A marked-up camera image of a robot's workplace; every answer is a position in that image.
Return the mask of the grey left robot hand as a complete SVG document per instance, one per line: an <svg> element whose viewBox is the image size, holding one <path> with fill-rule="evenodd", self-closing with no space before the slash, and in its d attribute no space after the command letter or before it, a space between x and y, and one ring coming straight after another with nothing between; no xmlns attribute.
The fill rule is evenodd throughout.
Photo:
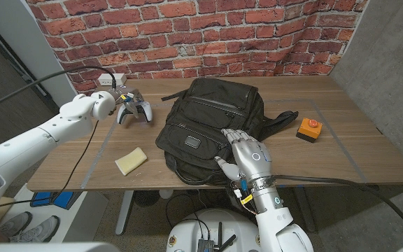
<svg viewBox="0 0 403 252"><path fill-rule="evenodd" d="M140 113L144 113L142 103L144 99L137 88L119 85L116 89L110 89L116 104L121 104L118 111L117 120L122 124L126 115L132 114L135 118L139 117Z"/></svg>

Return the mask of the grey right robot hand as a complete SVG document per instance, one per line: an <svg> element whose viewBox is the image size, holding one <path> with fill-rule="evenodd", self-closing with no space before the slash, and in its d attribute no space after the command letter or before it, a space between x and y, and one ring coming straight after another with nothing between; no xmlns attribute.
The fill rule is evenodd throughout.
<svg viewBox="0 0 403 252"><path fill-rule="evenodd" d="M233 181L245 178L252 183L271 176L271 155L263 143L240 129L222 129L221 132L231 144L236 162L232 164L220 156L214 157L227 178Z"/></svg>

